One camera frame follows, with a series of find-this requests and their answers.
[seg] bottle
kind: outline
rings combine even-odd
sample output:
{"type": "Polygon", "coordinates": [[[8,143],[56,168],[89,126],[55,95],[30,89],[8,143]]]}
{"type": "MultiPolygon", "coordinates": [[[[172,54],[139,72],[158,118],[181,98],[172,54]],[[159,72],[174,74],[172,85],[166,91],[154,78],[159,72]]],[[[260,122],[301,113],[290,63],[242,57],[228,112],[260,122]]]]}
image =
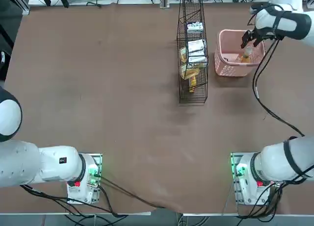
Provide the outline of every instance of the bottle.
{"type": "Polygon", "coordinates": [[[253,53],[253,48],[248,46],[245,48],[244,53],[239,53],[235,62],[236,63],[250,63],[250,55],[253,53]]]}

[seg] metal rack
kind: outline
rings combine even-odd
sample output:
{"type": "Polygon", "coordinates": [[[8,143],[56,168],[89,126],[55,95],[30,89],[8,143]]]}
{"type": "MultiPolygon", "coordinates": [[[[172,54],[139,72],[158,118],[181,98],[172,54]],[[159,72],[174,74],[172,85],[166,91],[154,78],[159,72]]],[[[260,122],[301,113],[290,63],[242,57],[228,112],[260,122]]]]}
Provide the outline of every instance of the metal rack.
{"type": "Polygon", "coordinates": [[[177,30],[178,70],[179,70],[179,103],[180,105],[204,105],[208,96],[208,52],[206,27],[204,18],[203,0],[180,0],[179,20],[177,30]],[[187,25],[191,23],[202,23],[202,32],[188,32],[187,25]],[[188,42],[203,40],[205,60],[195,62],[194,55],[189,52],[188,42]],[[185,48],[186,62],[180,57],[180,51],[185,48]],[[186,71],[182,75],[182,66],[195,68],[199,73],[195,76],[196,85],[191,85],[186,71]]]}

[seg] floor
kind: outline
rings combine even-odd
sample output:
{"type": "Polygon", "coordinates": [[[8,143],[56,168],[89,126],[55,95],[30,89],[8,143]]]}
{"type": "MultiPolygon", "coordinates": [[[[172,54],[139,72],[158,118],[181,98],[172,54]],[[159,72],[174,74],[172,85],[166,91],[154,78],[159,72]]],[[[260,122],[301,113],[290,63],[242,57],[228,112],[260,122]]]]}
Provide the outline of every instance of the floor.
{"type": "MultiPolygon", "coordinates": [[[[114,222],[112,216],[102,215],[106,219],[114,222]]],[[[73,220],[80,220],[79,217],[71,217],[73,220]]],[[[193,226],[200,222],[203,217],[189,217],[187,225],[193,226]]],[[[233,216],[212,216],[204,224],[204,226],[236,226],[239,219],[233,216]]],[[[261,223],[258,220],[246,220],[241,226],[309,226],[313,225],[314,217],[293,217],[293,216],[277,216],[270,223],[261,223]]],[[[93,226],[94,219],[87,219],[81,222],[85,226],[93,226]]],[[[175,226],[177,223],[176,213],[169,210],[156,210],[151,216],[128,216],[126,219],[115,224],[116,226],[175,226]]],[[[70,220],[63,215],[2,215],[0,216],[0,224],[4,226],[73,226],[70,220]]],[[[103,226],[106,222],[101,219],[96,221],[97,226],[103,226]]]]}
{"type": "MultiPolygon", "coordinates": [[[[18,7],[11,4],[7,0],[0,0],[0,22],[3,27],[6,29],[12,40],[15,40],[20,22],[21,22],[21,11],[18,7]]],[[[0,49],[6,50],[8,53],[11,53],[11,48],[6,44],[6,42],[0,38],[0,49]]],[[[102,215],[103,217],[114,221],[114,218],[109,215],[102,215]]],[[[73,220],[78,221],[79,217],[71,217],[73,220]]],[[[189,217],[187,220],[187,225],[195,225],[203,217],[189,217]]],[[[204,224],[206,226],[215,226],[215,225],[226,225],[226,226],[236,226],[239,219],[232,216],[212,216],[204,224]]],[[[169,210],[155,210],[152,212],[151,216],[129,216],[127,219],[118,222],[117,226],[123,225],[164,225],[164,226],[173,226],[177,223],[177,216],[175,212],[169,210]]],[[[94,219],[87,219],[83,221],[85,226],[94,225],[94,219]]],[[[106,222],[103,222],[101,219],[97,220],[98,226],[105,225],[106,222]]],[[[309,226],[314,224],[314,217],[283,217],[277,216],[273,219],[272,222],[268,223],[269,226],[294,226],[294,225],[303,225],[309,226]]],[[[70,220],[68,220],[63,215],[0,215],[0,225],[4,226],[16,226],[16,225],[25,225],[25,226],[71,226],[74,225],[70,220]]],[[[262,225],[261,222],[257,220],[246,220],[241,223],[241,226],[259,226],[262,225]]]]}

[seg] white equipment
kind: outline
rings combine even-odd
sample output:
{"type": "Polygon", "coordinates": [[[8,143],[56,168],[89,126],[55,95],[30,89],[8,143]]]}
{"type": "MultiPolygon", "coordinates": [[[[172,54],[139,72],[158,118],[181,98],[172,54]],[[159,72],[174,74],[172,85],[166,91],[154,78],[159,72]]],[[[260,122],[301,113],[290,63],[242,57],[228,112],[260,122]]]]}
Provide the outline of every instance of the white equipment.
{"type": "MultiPolygon", "coordinates": [[[[251,11],[258,13],[255,28],[249,32],[244,46],[248,41],[256,39],[258,43],[274,35],[314,46],[314,11],[304,13],[302,0],[272,0],[254,4],[251,11]]],[[[188,47],[198,51],[204,45],[195,41],[192,45],[189,42],[188,47]]],[[[0,187],[66,181],[68,197],[90,203],[92,192],[98,186],[94,174],[99,173],[100,166],[96,165],[95,159],[89,154],[78,154],[73,147],[37,148],[31,143],[11,141],[21,122],[20,104],[0,88],[0,187]]],[[[291,180],[313,165],[313,146],[314,137],[295,138],[267,146],[262,152],[241,156],[235,172],[244,203],[255,204],[271,181],[291,180]]],[[[309,176],[314,176],[314,171],[303,177],[309,176]]],[[[258,204],[264,203],[268,194],[266,191],[258,204]]]]}
{"type": "MultiPolygon", "coordinates": [[[[257,13],[255,28],[242,38],[244,47],[256,39],[256,44],[274,36],[289,37],[314,46],[314,11],[303,12],[302,0],[271,0],[270,3],[253,4],[251,13],[257,13]]],[[[314,137],[286,140],[267,146],[258,153],[241,153],[233,165],[244,204],[264,204],[272,183],[292,180],[314,164],[314,137]]],[[[314,171],[302,175],[314,176],[314,171]]]]}
{"type": "Polygon", "coordinates": [[[69,198],[92,203],[99,183],[94,174],[100,173],[95,159],[69,146],[38,148],[10,140],[21,123],[19,102],[0,88],[0,187],[66,181],[69,198]]]}

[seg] yellow package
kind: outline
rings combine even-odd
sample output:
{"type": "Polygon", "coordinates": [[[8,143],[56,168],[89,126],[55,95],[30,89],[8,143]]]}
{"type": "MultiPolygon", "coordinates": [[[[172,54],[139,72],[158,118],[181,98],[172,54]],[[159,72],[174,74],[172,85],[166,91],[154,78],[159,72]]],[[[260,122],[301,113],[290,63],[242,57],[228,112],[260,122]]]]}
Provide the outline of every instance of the yellow package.
{"type": "Polygon", "coordinates": [[[193,66],[186,66],[186,64],[181,66],[181,77],[182,79],[189,79],[192,76],[196,76],[200,73],[199,68],[195,68],[193,66]]]}
{"type": "Polygon", "coordinates": [[[183,63],[186,63],[186,47],[180,49],[180,59],[183,63]]]}
{"type": "Polygon", "coordinates": [[[189,92],[193,93],[195,91],[195,86],[196,86],[196,77],[192,76],[188,79],[188,84],[189,84],[189,92]]]}

